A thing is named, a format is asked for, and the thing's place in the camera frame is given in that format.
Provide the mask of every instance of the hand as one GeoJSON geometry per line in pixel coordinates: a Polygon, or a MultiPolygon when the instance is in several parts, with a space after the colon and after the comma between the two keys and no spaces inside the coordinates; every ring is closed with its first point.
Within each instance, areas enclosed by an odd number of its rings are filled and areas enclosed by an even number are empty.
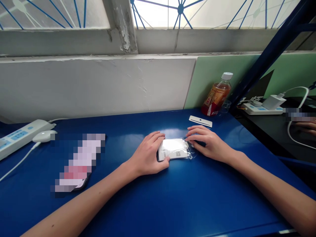
{"type": "Polygon", "coordinates": [[[303,127],[304,132],[316,136],[316,122],[298,122],[296,126],[303,127]]]}
{"type": "Polygon", "coordinates": [[[157,161],[157,150],[165,135],[160,131],[152,132],[141,142],[127,163],[135,169],[138,176],[155,174],[169,167],[170,157],[157,161]]]}
{"type": "Polygon", "coordinates": [[[201,152],[206,157],[231,164],[231,161],[236,157],[243,154],[236,151],[227,145],[216,133],[210,131],[202,125],[192,126],[188,128],[186,141],[190,142],[195,149],[201,152]],[[206,146],[203,147],[197,144],[194,140],[205,142],[206,146]]]}

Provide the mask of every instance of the frosted window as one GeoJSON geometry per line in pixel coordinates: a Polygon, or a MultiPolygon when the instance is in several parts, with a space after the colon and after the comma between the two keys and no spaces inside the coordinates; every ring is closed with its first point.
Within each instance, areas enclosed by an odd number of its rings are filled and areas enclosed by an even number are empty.
{"type": "Polygon", "coordinates": [[[134,26],[139,29],[178,29],[179,22],[181,29],[220,29],[227,28],[228,25],[229,29],[266,26],[267,29],[272,26],[276,29],[284,23],[299,1],[131,0],[131,10],[134,26]]]}
{"type": "Polygon", "coordinates": [[[2,30],[109,29],[102,0],[0,0],[2,30]]]}

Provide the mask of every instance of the bottle label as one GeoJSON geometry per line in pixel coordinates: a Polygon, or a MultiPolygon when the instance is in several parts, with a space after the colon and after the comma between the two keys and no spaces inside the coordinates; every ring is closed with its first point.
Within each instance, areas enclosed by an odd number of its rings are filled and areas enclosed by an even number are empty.
{"type": "Polygon", "coordinates": [[[207,116],[216,115],[221,109],[230,89],[219,89],[213,85],[212,90],[208,94],[204,104],[209,107],[207,116]]]}

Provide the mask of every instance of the blue metal shelf frame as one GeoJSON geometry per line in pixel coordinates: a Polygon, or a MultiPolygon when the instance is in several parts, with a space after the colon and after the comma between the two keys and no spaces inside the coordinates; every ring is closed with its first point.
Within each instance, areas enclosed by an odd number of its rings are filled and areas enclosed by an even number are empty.
{"type": "Polygon", "coordinates": [[[259,81],[299,33],[316,31],[316,24],[310,23],[314,16],[316,16],[316,1],[301,0],[230,96],[229,100],[232,102],[230,112],[236,109],[239,101],[259,81]]]}

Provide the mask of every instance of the plastic bottle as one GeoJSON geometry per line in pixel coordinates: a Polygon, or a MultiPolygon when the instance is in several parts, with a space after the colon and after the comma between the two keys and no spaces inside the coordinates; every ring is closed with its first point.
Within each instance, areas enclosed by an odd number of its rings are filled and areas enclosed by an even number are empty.
{"type": "Polygon", "coordinates": [[[207,116],[217,115],[230,92],[231,86],[229,80],[232,76],[232,73],[224,72],[220,83],[214,83],[210,93],[202,105],[201,110],[203,114],[207,116]]]}

